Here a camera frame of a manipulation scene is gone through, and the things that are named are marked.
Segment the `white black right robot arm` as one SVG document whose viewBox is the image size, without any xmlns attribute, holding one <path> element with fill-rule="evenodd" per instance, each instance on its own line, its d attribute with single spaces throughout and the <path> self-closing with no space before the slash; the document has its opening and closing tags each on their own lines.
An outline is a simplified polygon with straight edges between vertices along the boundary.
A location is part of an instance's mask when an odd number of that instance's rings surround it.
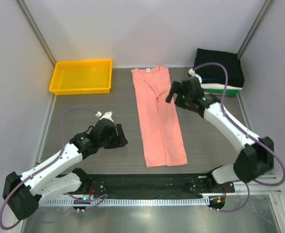
<svg viewBox="0 0 285 233">
<path fill-rule="evenodd" d="M 238 155 L 234 163 L 219 166 L 208 172 L 208 182 L 218 186 L 227 182 L 248 183 L 274 168 L 274 143 L 248 130 L 214 94 L 205 94 L 198 78 L 190 78 L 171 85 L 167 103 L 200 115 L 213 124 L 233 145 Z"/>
</svg>

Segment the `pink t shirt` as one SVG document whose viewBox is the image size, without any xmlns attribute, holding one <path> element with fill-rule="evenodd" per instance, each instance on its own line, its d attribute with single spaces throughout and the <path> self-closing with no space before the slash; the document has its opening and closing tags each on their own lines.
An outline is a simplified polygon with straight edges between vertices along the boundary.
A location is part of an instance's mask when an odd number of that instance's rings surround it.
<svg viewBox="0 0 285 233">
<path fill-rule="evenodd" d="M 131 74 L 146 166 L 187 164 L 175 105 L 165 101 L 171 88 L 168 68 L 135 68 Z"/>
</svg>

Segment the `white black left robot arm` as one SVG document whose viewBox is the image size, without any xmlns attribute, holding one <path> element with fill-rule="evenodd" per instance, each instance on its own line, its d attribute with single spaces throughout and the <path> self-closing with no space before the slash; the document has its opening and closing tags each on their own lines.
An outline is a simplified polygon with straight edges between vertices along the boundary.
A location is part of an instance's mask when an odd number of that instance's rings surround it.
<svg viewBox="0 0 285 233">
<path fill-rule="evenodd" d="M 75 168 L 60 178 L 58 175 L 101 148 L 121 148 L 128 143 L 122 125 L 109 119 L 99 120 L 90 129 L 76 134 L 60 152 L 40 165 L 20 175 L 7 175 L 2 196 L 18 220 L 30 217 L 39 205 L 59 195 L 86 192 L 92 180 L 83 169 Z"/>
</svg>

